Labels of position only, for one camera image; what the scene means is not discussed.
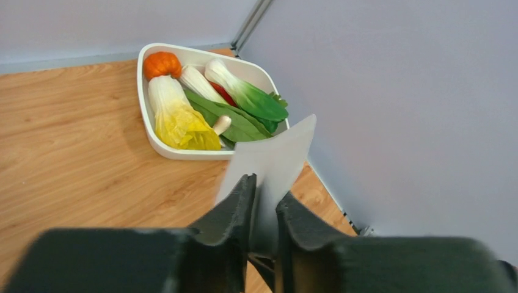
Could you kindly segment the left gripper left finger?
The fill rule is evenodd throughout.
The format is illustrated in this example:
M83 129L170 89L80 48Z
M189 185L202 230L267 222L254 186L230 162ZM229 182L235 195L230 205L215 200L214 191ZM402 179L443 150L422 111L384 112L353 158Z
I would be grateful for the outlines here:
M55 228L5 292L243 292L256 176L184 228Z

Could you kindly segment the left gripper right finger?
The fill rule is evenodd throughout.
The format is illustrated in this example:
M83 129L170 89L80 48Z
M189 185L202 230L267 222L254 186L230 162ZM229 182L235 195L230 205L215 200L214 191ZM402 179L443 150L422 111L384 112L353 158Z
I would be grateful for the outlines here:
M348 236L287 194L276 208L280 292L515 292L508 270L465 237Z

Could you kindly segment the white paper coffee filter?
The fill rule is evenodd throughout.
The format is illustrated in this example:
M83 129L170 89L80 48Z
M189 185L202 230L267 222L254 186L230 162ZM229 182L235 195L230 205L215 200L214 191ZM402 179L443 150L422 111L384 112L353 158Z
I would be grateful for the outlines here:
M311 114L290 129L265 140L235 145L216 203L223 201L242 175L257 176L249 247L260 256L275 256L279 246L276 207L290 191L306 161L316 128Z

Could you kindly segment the green toy leek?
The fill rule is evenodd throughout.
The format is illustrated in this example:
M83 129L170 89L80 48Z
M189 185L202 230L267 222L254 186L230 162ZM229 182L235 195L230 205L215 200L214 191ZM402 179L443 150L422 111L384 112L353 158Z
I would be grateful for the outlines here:
M252 142L272 137L256 118L227 103L195 67L184 66L180 82L185 86L184 92L191 106L229 142Z

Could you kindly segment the beige toy mushroom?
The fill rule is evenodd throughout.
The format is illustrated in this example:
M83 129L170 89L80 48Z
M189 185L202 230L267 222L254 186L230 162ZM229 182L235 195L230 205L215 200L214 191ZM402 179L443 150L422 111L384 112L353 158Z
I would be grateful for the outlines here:
M222 135L232 125L232 119L228 115L220 116L215 124L213 130L217 135Z

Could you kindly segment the yellow toy cabbage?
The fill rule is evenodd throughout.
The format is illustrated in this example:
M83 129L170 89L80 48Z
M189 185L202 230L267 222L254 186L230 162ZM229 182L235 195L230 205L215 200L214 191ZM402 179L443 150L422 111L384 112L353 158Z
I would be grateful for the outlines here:
M155 134L179 150L219 151L219 136L190 104L181 84L170 76L148 83L148 99L155 118Z

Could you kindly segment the green toy bok choy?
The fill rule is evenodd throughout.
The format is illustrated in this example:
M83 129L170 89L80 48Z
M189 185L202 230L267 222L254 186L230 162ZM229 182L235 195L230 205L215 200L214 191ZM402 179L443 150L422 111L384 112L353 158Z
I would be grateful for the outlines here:
M288 118L284 100L236 77L222 60L209 61L205 65L204 75L207 80L222 87L241 110L258 120L270 133L275 132L279 123Z

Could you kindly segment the red toy pepper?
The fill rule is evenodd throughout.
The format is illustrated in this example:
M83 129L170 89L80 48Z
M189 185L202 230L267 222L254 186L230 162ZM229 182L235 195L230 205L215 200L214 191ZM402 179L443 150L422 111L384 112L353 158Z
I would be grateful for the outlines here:
M238 105L234 102L233 98L226 92L226 90L221 87L220 85L210 82L211 86L215 91L217 91L218 94L220 94L221 97L231 106L238 107Z

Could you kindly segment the orange toy pumpkin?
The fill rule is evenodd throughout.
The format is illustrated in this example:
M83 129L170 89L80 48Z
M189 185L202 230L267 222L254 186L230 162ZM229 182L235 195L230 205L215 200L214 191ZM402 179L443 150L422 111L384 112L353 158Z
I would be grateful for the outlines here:
M159 76L171 76L179 79L183 66L178 57L171 52L150 54L143 62L143 73L148 81Z

